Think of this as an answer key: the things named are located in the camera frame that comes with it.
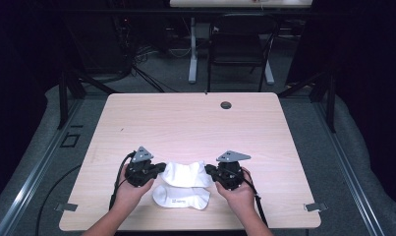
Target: forearm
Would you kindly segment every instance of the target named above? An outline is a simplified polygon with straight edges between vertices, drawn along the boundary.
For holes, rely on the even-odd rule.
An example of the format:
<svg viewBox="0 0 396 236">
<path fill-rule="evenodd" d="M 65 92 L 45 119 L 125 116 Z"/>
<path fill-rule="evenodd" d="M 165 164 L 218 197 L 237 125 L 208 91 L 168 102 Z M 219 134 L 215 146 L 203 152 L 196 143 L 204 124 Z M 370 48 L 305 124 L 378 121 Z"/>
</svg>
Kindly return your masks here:
<svg viewBox="0 0 396 236">
<path fill-rule="evenodd" d="M 255 210 L 236 212 L 248 236 L 272 236 L 270 229 L 262 222 Z"/>
<path fill-rule="evenodd" d="M 103 215 L 95 224 L 93 224 L 88 231 L 83 235 L 109 235 L 112 236 L 117 231 L 118 227 L 128 217 L 129 213 L 126 211 L 112 208 L 105 215 Z"/>
</svg>

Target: cable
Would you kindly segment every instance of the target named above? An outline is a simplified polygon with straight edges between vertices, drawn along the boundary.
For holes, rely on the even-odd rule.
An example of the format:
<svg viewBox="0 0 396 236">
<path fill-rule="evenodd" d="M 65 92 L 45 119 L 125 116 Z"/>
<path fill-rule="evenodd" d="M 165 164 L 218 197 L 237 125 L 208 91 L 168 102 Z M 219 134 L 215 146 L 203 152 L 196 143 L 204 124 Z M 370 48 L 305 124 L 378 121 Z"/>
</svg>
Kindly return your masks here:
<svg viewBox="0 0 396 236">
<path fill-rule="evenodd" d="M 48 200 L 48 197 L 50 197 L 51 192 L 53 192 L 53 190 L 56 188 L 56 186 L 66 177 L 68 176 L 70 173 L 72 173 L 73 171 L 81 168 L 81 164 L 77 165 L 75 167 L 73 167 L 71 170 L 69 170 L 66 174 L 64 174 L 58 181 L 56 181 L 56 183 L 53 185 L 53 187 L 51 187 L 51 189 L 48 191 L 47 196 L 45 197 L 40 210 L 38 211 L 38 216 L 37 216 L 37 222 L 36 222 L 36 226 L 35 226 L 35 236 L 38 236 L 38 231 L 39 231 L 39 226 L 40 226 L 40 220 L 41 220 L 41 215 L 42 215 L 42 211 L 44 209 L 44 205 Z"/>
<path fill-rule="evenodd" d="M 184 54 L 182 54 L 182 55 L 176 55 L 176 53 L 174 53 L 174 51 L 183 51 L 183 50 L 188 50 L 187 52 L 185 52 Z M 169 52 L 170 52 L 170 54 L 172 55 L 172 56 L 174 56 L 174 57 L 177 57 L 177 58 L 181 58 L 181 57 L 184 57 L 184 56 L 187 56 L 188 54 L 189 54 L 189 52 L 191 52 L 191 50 L 192 50 L 192 48 L 190 47 L 190 48 L 185 48 L 185 49 L 169 49 Z"/>
<path fill-rule="evenodd" d="M 256 191 L 254 184 L 251 183 L 250 181 L 246 180 L 246 178 L 241 178 L 237 173 L 234 173 L 233 171 L 230 171 L 230 170 L 224 169 L 224 168 L 219 168 L 219 169 L 222 171 L 228 172 L 234 176 L 237 176 L 238 178 L 240 178 L 241 180 L 246 182 L 250 186 L 250 188 L 252 188 L 252 190 L 254 192 L 256 207 L 258 208 L 259 216 L 261 217 L 262 222 L 264 222 L 264 224 L 268 227 L 267 219 L 265 218 L 264 210 L 262 209 L 262 205 L 261 205 L 261 197 L 259 196 L 258 192 Z M 250 179 L 253 181 L 253 178 L 251 177 L 250 173 L 245 169 L 242 169 L 242 170 L 245 171 L 250 176 Z"/>
<path fill-rule="evenodd" d="M 157 80 L 156 78 L 148 75 L 146 72 L 142 71 L 140 68 L 138 68 L 136 65 L 133 65 L 133 69 L 134 71 L 136 71 L 146 82 L 148 82 L 152 87 L 154 87 L 155 89 L 157 89 L 160 92 L 165 92 L 164 89 L 159 85 L 161 84 L 162 86 L 178 92 L 177 90 L 170 88 L 168 86 L 166 86 L 164 83 L 160 82 L 159 80 Z"/>
<path fill-rule="evenodd" d="M 119 182 L 121 172 L 122 172 L 122 169 L 124 168 L 125 162 L 127 162 L 127 159 L 130 157 L 133 157 L 135 154 L 136 154 L 135 151 L 129 153 L 127 156 L 125 156 L 125 158 L 121 162 L 120 168 L 118 170 L 117 179 L 115 180 L 115 184 L 114 184 L 114 193 L 112 193 L 111 201 L 109 202 L 109 209 L 111 209 L 112 206 L 114 206 L 115 198 L 117 197 L 117 192 L 118 192 L 119 187 L 122 185 L 122 183 L 124 183 L 127 180 L 127 179 L 125 179 L 123 182 L 121 182 L 121 183 Z"/>
</svg>

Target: metal bracket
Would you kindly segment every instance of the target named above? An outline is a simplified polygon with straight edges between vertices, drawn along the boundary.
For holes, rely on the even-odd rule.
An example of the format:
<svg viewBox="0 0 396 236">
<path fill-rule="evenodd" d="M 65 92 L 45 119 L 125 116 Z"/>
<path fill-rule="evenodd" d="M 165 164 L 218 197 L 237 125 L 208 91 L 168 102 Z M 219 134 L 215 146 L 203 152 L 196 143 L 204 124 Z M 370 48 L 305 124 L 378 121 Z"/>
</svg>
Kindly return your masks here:
<svg viewBox="0 0 396 236">
<path fill-rule="evenodd" d="M 57 206 L 54 209 L 57 211 L 64 212 L 65 210 L 75 211 L 76 208 L 78 208 L 78 206 L 73 204 L 57 204 Z"/>
<path fill-rule="evenodd" d="M 137 163 L 137 162 L 141 162 L 141 161 L 145 161 L 145 160 L 149 160 L 149 159 L 153 159 L 153 158 L 154 158 L 154 156 L 148 150 L 146 150 L 143 146 L 140 146 L 139 150 L 134 155 L 132 162 Z"/>
<path fill-rule="evenodd" d="M 307 211 L 324 211 L 328 209 L 327 204 L 319 204 L 319 203 L 314 203 L 314 204 L 309 204 L 309 205 L 305 205 L 305 210 Z"/>
<path fill-rule="evenodd" d="M 234 161 L 250 159 L 250 158 L 251 157 L 249 155 L 238 153 L 232 150 L 227 150 L 221 156 L 216 158 L 216 160 L 220 162 L 234 162 Z"/>
</svg>

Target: wire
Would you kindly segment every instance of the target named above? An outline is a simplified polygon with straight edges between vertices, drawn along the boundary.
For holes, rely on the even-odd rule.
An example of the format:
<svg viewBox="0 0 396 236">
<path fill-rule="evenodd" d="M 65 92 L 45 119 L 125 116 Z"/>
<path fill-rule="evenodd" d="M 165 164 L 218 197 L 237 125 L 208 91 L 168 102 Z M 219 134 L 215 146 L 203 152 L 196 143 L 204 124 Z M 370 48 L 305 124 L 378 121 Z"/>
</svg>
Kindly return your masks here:
<svg viewBox="0 0 396 236">
<path fill-rule="evenodd" d="M 242 178 L 237 173 L 235 173 L 235 172 L 233 172 L 231 170 L 220 168 L 220 167 L 218 167 L 218 168 L 220 170 L 222 170 L 222 171 L 225 171 L 225 172 L 228 172 L 230 174 L 233 174 L 234 176 L 237 176 L 238 178 L 240 178 L 241 180 L 246 182 L 250 186 L 250 188 L 253 189 L 255 202 L 256 202 L 256 207 L 258 208 L 259 216 L 261 217 L 262 222 L 264 222 L 264 224 L 268 227 L 267 219 L 265 218 L 264 210 L 262 209 L 262 205 L 261 205 L 261 197 L 258 195 L 258 192 L 256 191 L 254 184 L 251 183 L 250 181 L 248 181 L 246 178 Z M 251 181 L 253 181 L 253 178 L 251 177 L 250 173 L 247 170 L 243 169 L 243 168 L 241 168 L 241 169 L 243 171 L 245 171 L 250 176 Z"/>
<path fill-rule="evenodd" d="M 111 200 L 109 201 L 109 209 L 111 209 L 112 206 L 114 206 L 115 198 L 117 197 L 117 192 L 118 192 L 119 187 L 127 180 L 127 178 L 126 178 L 123 182 L 121 182 L 121 183 L 119 182 L 121 172 L 122 172 L 122 169 L 124 168 L 125 162 L 127 162 L 127 159 L 130 157 L 133 157 L 135 154 L 136 154 L 136 151 L 129 153 L 127 156 L 125 156 L 125 158 L 121 162 L 120 168 L 118 170 L 117 179 L 115 180 L 115 184 L 114 184 L 114 192 L 112 193 Z"/>
<path fill-rule="evenodd" d="M 157 89 L 160 92 L 165 92 L 164 89 L 159 85 L 161 84 L 162 86 L 178 92 L 177 90 L 170 88 L 168 86 L 166 86 L 164 83 L 160 82 L 159 80 L 157 80 L 156 78 L 148 75 L 146 72 L 144 72 L 143 70 L 141 70 L 140 68 L 138 68 L 136 65 L 133 65 L 133 69 L 146 81 L 148 82 L 152 87 L 154 87 L 155 89 Z"/>
<path fill-rule="evenodd" d="M 42 215 L 42 211 L 44 209 L 44 205 L 48 200 L 48 197 L 50 197 L 51 192 L 53 192 L 53 190 L 56 188 L 56 186 L 66 177 L 68 176 L 70 173 L 72 173 L 73 171 L 81 168 L 81 164 L 77 165 L 75 167 L 73 167 L 71 170 L 69 170 L 66 174 L 64 174 L 58 181 L 56 181 L 56 183 L 53 185 L 53 187 L 51 187 L 51 189 L 48 191 L 47 196 L 45 197 L 40 210 L 38 211 L 38 216 L 37 216 L 37 222 L 36 222 L 36 226 L 35 226 L 35 236 L 38 236 L 38 231 L 39 231 L 39 226 L 40 226 L 40 220 L 41 220 L 41 215 Z"/>
<path fill-rule="evenodd" d="M 185 52 L 184 54 L 182 54 L 182 55 L 177 55 L 176 53 L 174 53 L 174 51 L 183 51 L 183 50 L 188 50 L 187 52 Z M 177 58 L 181 58 L 181 57 L 184 57 L 184 56 L 187 56 L 188 54 L 189 54 L 189 52 L 191 52 L 191 50 L 192 50 L 192 48 L 190 47 L 190 48 L 185 48 L 185 49 L 169 49 L 169 52 L 170 52 L 170 54 L 172 55 L 172 56 L 174 56 L 174 57 L 177 57 Z"/>
<path fill-rule="evenodd" d="M 121 187 L 122 184 L 124 184 L 125 181 L 128 181 L 128 180 L 127 180 L 127 179 L 124 179 L 124 180 L 118 185 L 118 189 L 119 189 L 119 187 Z"/>
</svg>

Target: silver metal plate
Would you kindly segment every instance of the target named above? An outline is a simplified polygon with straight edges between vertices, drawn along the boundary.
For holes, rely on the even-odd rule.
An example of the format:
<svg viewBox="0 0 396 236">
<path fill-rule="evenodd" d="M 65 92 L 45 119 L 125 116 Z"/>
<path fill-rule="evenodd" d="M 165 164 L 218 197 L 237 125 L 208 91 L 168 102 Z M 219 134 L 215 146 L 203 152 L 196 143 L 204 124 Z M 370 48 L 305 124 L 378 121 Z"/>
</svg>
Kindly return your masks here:
<svg viewBox="0 0 396 236">
<path fill-rule="evenodd" d="M 246 154 L 238 153 L 232 150 L 227 150 L 221 156 L 219 156 L 216 160 L 220 162 L 234 162 L 239 160 L 250 159 L 251 157 Z"/>
<path fill-rule="evenodd" d="M 154 158 L 154 156 L 143 146 L 141 146 L 139 147 L 139 150 L 137 150 L 136 154 L 133 157 L 133 163 L 145 161 L 152 158 Z"/>
</svg>

